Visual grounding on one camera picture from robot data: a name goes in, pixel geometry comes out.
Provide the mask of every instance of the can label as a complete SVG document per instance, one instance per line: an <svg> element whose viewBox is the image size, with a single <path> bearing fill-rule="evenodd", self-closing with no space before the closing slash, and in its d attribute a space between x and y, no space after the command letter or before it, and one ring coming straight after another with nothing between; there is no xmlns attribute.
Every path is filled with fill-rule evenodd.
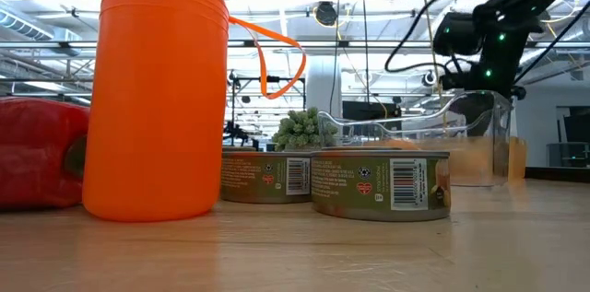
<svg viewBox="0 0 590 292"><path fill-rule="evenodd" d="M240 197L288 197L308 195L309 158L236 157L223 158L221 191Z"/></svg>
<svg viewBox="0 0 590 292"><path fill-rule="evenodd" d="M317 204L379 211L450 207L448 160L314 158L312 199Z"/></svg>

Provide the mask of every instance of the orange bottle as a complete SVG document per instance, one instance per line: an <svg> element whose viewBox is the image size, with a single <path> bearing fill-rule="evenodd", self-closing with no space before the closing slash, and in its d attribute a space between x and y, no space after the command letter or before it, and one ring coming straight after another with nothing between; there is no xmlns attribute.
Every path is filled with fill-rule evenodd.
<svg viewBox="0 0 590 292"><path fill-rule="evenodd" d="M84 206L117 221L218 199L229 14L223 0L102 0Z"/></svg>

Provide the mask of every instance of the table surface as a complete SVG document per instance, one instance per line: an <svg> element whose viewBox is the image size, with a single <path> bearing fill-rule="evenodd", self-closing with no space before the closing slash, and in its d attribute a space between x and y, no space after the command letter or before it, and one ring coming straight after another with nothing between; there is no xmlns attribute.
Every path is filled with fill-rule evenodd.
<svg viewBox="0 0 590 292"><path fill-rule="evenodd" d="M82 207L0 214L0 290L587 291L590 185L453 188L449 218L349 220L220 203L123 224Z"/></svg>

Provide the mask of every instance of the clear plastic container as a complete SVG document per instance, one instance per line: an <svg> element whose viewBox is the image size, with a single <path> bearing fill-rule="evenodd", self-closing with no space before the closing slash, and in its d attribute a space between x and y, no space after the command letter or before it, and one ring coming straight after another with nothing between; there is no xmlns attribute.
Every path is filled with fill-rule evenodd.
<svg viewBox="0 0 590 292"><path fill-rule="evenodd" d="M493 186L508 181L511 108L496 92L468 91L431 115L354 122L322 111L318 123L322 147L448 151L452 185Z"/></svg>

